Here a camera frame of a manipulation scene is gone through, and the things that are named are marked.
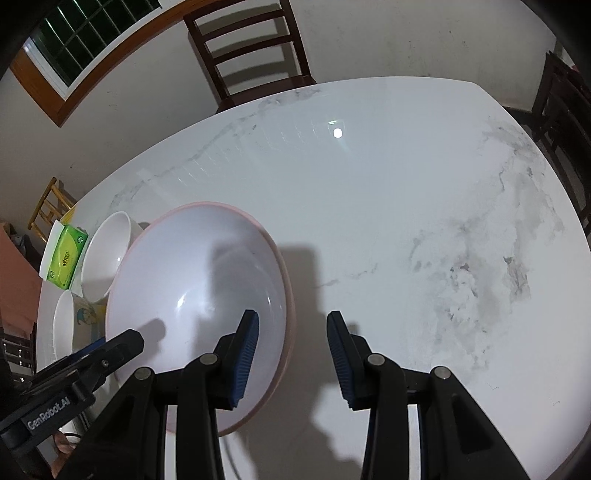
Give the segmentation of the person's left hand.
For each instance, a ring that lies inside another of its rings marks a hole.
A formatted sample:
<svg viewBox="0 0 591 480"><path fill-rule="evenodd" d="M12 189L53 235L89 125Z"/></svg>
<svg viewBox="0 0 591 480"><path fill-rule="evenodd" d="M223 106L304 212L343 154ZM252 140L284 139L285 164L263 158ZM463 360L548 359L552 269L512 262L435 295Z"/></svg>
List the person's left hand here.
<svg viewBox="0 0 591 480"><path fill-rule="evenodd" d="M53 434L52 438L57 457L51 464L51 473L53 478L56 479L83 436L78 433L64 433L58 430Z"/></svg>

